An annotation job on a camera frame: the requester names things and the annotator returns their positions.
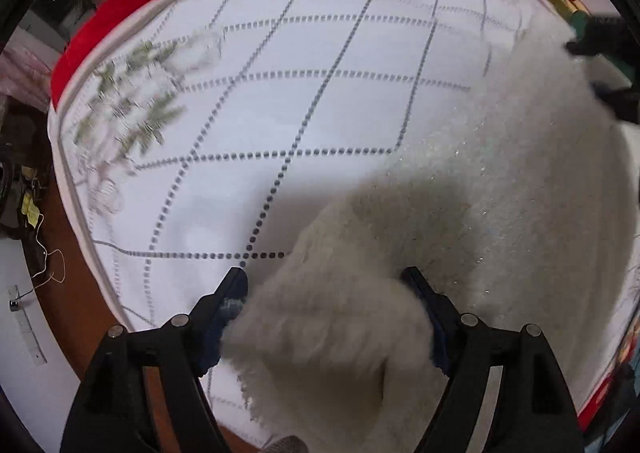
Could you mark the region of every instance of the fluffy white blanket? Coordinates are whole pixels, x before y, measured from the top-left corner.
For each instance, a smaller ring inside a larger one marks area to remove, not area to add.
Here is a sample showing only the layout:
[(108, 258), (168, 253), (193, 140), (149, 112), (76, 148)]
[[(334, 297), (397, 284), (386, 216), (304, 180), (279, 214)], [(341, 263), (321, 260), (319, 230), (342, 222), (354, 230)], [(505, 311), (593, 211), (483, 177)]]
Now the fluffy white blanket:
[(625, 141), (564, 52), (569, 36), (536, 18), (442, 130), (322, 210), (250, 294), (223, 354), (260, 423), (312, 453), (415, 448), (446, 379), (398, 280), (409, 265), (487, 324), (540, 325), (584, 402), (635, 206)]

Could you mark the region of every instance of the white fleece cloth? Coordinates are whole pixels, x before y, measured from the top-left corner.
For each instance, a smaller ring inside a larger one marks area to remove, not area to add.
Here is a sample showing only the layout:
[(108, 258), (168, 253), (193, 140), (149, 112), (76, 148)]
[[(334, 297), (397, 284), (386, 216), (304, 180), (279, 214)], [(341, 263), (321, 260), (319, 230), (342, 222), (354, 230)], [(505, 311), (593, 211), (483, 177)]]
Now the white fleece cloth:
[(626, 142), (564, 52), (570, 35), (536, 17), (441, 131), (322, 210), (250, 293), (223, 355), (260, 423), (312, 453), (413, 451), (446, 379), (398, 280), (410, 265), (489, 325), (538, 324), (582, 405), (636, 207)]

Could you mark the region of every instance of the folded fabric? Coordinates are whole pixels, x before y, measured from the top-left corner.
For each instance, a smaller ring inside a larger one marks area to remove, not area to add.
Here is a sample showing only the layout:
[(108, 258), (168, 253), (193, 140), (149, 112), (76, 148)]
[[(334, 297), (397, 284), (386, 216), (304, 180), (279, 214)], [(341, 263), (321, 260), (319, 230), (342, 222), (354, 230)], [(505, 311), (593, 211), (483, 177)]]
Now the folded fabric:
[(487, 324), (541, 326), (584, 404), (636, 215), (626, 142), (565, 53), (570, 36), (539, 13), (439, 131), (325, 207), (250, 292), (223, 357), (261, 424), (312, 453), (414, 450), (446, 378), (398, 279), (410, 265)]

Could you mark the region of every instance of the white cable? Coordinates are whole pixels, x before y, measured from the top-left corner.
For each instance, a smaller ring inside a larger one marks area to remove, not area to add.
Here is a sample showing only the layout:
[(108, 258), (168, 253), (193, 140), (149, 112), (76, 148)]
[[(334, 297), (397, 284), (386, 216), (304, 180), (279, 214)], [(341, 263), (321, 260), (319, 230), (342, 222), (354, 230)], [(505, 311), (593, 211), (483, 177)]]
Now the white cable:
[(49, 277), (46, 280), (44, 280), (42, 283), (39, 283), (38, 285), (33, 287), (33, 289), (31, 289), (30, 291), (25, 292), (24, 294), (20, 294), (17, 298), (14, 299), (14, 301), (18, 301), (18, 299), (23, 298), (28, 294), (31, 294), (32, 292), (34, 292), (34, 290), (39, 289), (39, 287), (42, 287), (43, 285), (47, 284), (50, 280), (53, 280), (57, 283), (62, 283), (66, 278), (65, 255), (62, 254), (62, 251), (60, 251), (60, 249), (54, 249), (53, 251), (48, 252), (47, 248), (44, 245), (42, 245), (42, 242), (38, 240), (38, 234), (40, 232), (40, 228), (42, 227), (43, 223), (44, 223), (44, 214), (40, 213), (38, 214), (38, 227), (36, 228), (36, 243), (42, 247), (44, 252), (44, 268), (38, 273), (31, 276), (31, 279), (34, 279), (36, 276), (39, 276), (40, 274), (44, 273), (47, 270), (47, 258), (49, 258), (49, 256), (51, 255), (54, 255), (55, 253), (60, 253), (60, 256), (62, 256), (62, 271), (63, 271), (62, 279), (56, 279), (53, 273), (50, 273)]

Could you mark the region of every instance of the grid patterned sheet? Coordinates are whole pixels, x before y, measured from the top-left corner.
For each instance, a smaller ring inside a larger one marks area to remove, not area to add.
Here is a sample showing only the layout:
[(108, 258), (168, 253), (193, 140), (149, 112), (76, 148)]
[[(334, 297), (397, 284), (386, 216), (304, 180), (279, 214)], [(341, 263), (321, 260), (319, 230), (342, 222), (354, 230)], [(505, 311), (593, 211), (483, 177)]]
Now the grid patterned sheet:
[[(190, 311), (232, 266), (254, 284), (266, 279), (332, 198), (456, 115), (472, 83), (542, 8), (540, 0), (169, 6), (111, 55), (121, 64), (142, 42), (161, 50), (195, 39), (197, 47), (203, 35), (219, 51), (213, 64), (172, 82), (180, 115), (161, 136), (145, 152), (134, 145), (128, 167), (96, 179), (96, 146), (78, 144), (78, 130), (99, 76), (86, 80), (60, 125), (82, 216), (135, 329)], [(144, 86), (158, 79), (150, 73)], [(117, 115), (135, 128), (129, 113)], [(101, 141), (122, 147), (126, 137), (105, 130)], [(228, 366), (209, 372), (204, 386), (223, 424), (252, 443), (268, 437), (250, 422)]]

